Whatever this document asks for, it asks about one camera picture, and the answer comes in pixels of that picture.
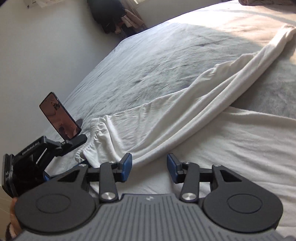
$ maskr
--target bed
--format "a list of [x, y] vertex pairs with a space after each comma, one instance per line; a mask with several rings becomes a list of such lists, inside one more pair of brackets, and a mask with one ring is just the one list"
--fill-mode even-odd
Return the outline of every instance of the bed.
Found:
[[[83, 119], [82, 133], [89, 137], [91, 119], [177, 92], [215, 64], [259, 51], [284, 23], [296, 25], [295, 13], [296, 6], [242, 6], [234, 0], [168, 20], [123, 40], [75, 88], [64, 105], [74, 119]], [[267, 71], [231, 106], [296, 119], [295, 48], [294, 37]], [[45, 135], [53, 140], [61, 139], [53, 128]], [[73, 151], [54, 159], [47, 172], [61, 173], [82, 161], [78, 155], [75, 160], [75, 154]], [[252, 164], [244, 165], [256, 168]], [[228, 166], [248, 178], [239, 165], [229, 161]], [[268, 174], [271, 168], [266, 165], [265, 172]], [[140, 177], [134, 174], [127, 183], [118, 185], [119, 193], [133, 192], [135, 185], [141, 187], [145, 182], [153, 188], [146, 187], [142, 193], [161, 192], [158, 187], [162, 178], [166, 177], [160, 176], [151, 164]], [[278, 231], [296, 236], [296, 203], [293, 205], [292, 195], [296, 194], [296, 177], [289, 178], [292, 184], [287, 185], [288, 192], [277, 191], [280, 186], [270, 191], [281, 198], [284, 208], [289, 208]], [[177, 194], [180, 187], [172, 187], [172, 191]]]

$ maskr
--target gray textured handle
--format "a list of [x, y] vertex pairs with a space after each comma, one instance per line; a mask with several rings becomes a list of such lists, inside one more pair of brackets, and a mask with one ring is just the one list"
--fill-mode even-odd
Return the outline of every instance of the gray textured handle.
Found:
[[[275, 230], [238, 234], [212, 223], [196, 204], [174, 194], [126, 194], [104, 204], [83, 227], [67, 234], [43, 236], [24, 231], [17, 241], [280, 241]], [[286, 241], [296, 241], [287, 237]]]

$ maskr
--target blue finger pad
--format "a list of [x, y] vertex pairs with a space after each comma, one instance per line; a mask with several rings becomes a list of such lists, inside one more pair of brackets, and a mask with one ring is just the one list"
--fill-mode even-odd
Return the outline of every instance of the blue finger pad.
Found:
[[131, 154], [129, 154], [127, 159], [122, 164], [122, 173], [121, 173], [122, 182], [127, 181], [129, 173], [131, 172], [132, 166], [133, 166], [133, 157]]
[[167, 155], [167, 167], [174, 183], [177, 183], [177, 166], [170, 155]]

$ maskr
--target wall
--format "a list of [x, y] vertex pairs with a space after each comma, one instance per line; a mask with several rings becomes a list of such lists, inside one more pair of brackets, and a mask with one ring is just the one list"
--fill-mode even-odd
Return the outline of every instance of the wall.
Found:
[[153, 27], [183, 13], [207, 7], [220, 0], [145, 0], [137, 8], [138, 13], [147, 25]]
[[93, 21], [85, 0], [27, 9], [0, 8], [0, 156], [17, 153], [49, 126], [39, 104], [54, 91], [65, 100], [119, 43]]

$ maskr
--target smartphone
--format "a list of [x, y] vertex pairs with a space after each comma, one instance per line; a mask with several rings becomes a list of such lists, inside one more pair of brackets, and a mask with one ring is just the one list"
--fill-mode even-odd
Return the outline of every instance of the smartphone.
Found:
[[46, 96], [39, 107], [64, 140], [71, 140], [81, 132], [79, 125], [53, 92]]

